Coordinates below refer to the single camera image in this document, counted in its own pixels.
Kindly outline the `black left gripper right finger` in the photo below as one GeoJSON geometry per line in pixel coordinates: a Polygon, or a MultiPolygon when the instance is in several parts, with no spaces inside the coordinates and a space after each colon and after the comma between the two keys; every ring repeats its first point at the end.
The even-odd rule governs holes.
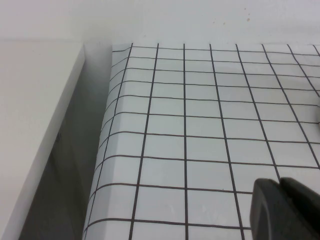
{"type": "Polygon", "coordinates": [[[319,240],[320,195],[291,177],[281,178],[281,188],[297,211],[300,222],[316,240],[319,240]]]}

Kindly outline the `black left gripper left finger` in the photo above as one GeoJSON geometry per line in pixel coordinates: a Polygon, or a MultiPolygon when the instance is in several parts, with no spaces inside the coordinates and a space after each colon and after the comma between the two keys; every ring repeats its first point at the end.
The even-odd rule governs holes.
{"type": "Polygon", "coordinates": [[[266,178],[254,182],[249,219],[254,240],[298,240],[297,213],[277,182],[266,178]]]}

